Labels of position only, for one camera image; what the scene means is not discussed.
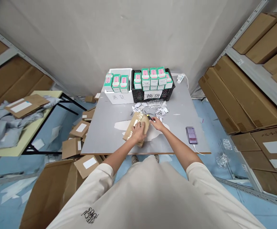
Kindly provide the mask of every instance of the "person's hand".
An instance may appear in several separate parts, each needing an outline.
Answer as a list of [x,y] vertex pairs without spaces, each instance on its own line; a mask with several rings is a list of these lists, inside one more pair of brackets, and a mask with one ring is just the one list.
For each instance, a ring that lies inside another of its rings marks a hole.
[[165,129],[165,126],[163,125],[163,123],[160,121],[160,119],[158,119],[157,117],[152,117],[152,120],[149,120],[150,123],[159,131],[163,131]]
[[135,126],[132,127],[132,136],[130,139],[134,139],[137,143],[145,139],[147,135],[144,134],[145,122],[137,122]]

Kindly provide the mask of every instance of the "person's arm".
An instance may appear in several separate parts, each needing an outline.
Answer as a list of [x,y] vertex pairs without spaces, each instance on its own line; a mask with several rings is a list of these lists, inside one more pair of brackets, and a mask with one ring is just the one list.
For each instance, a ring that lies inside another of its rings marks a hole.
[[132,136],[126,143],[124,143],[120,148],[118,148],[112,155],[106,158],[103,163],[108,164],[112,167],[114,174],[117,172],[121,166],[123,160],[128,155],[130,150],[135,146],[136,143],[142,141],[146,135],[143,133],[145,123],[138,122],[134,127],[132,127]]
[[155,122],[150,120],[150,123],[159,131],[161,131],[169,142],[174,154],[177,156],[183,169],[186,171],[187,167],[193,162],[202,163],[197,154],[177,138],[169,129],[167,129],[163,123],[156,117],[152,118]]

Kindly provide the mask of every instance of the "metal shelf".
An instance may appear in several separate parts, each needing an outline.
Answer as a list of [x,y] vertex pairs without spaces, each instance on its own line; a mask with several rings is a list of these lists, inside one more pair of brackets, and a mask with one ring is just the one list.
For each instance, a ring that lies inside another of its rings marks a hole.
[[262,65],[255,64],[245,55],[240,55],[233,48],[226,54],[248,75],[248,77],[277,105],[277,83]]

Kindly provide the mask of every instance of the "yellow table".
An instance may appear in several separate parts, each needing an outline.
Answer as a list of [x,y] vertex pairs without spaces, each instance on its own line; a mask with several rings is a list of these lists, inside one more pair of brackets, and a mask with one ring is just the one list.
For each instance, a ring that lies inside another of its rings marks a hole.
[[[60,98],[63,94],[63,91],[34,91],[31,94],[39,94],[41,96],[49,95],[51,97]],[[47,116],[53,108],[54,107],[46,109],[43,112],[43,118],[34,121],[33,123],[29,124],[27,127],[24,128],[17,146],[11,148],[1,148],[0,156],[21,155],[30,143],[30,141],[32,140],[32,138],[34,137],[34,135],[37,133],[39,128],[42,126],[43,122],[47,119]]]

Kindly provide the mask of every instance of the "blue floor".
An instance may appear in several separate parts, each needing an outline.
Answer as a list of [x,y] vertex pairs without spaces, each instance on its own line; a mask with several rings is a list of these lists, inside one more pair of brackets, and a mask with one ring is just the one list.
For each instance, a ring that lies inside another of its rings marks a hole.
[[[81,103],[86,109],[91,109],[96,104]],[[223,130],[217,116],[208,102],[200,102],[194,100],[195,108],[198,116],[203,120],[202,127],[208,140],[212,154],[199,155],[203,163],[208,167],[214,176],[224,179],[231,179],[231,174],[237,174],[246,177],[246,172],[243,170],[234,150],[228,150],[223,147],[223,139],[228,139],[229,136]],[[61,149],[62,141],[66,140],[72,125],[81,117],[82,110],[73,104],[67,104],[69,108],[77,112],[76,116],[60,107],[56,107],[46,124],[39,132],[36,139],[41,138],[45,146],[41,150],[58,151]],[[52,129],[62,125],[58,137],[50,143]],[[224,169],[217,165],[216,157],[224,152],[230,159],[228,168]],[[143,161],[147,156],[139,155],[139,161]],[[0,159],[0,174],[24,171],[25,173],[34,173],[41,171],[44,167],[44,155],[26,155],[20,157],[4,157]],[[186,174],[181,167],[175,155],[160,155],[160,161],[170,161],[169,163],[186,179]],[[131,156],[127,156],[118,170],[115,178],[117,182],[130,168]],[[13,183],[0,185],[0,192],[4,188]],[[9,199],[1,204],[2,196],[0,193],[0,228],[15,229],[19,227],[22,214],[27,202],[22,204],[21,196],[31,190],[34,182],[20,191],[17,195],[19,198]],[[252,195],[238,191],[232,187],[225,186],[227,190],[233,194],[245,207],[254,214],[258,220],[267,228],[277,228],[277,206],[267,201],[256,198]]]

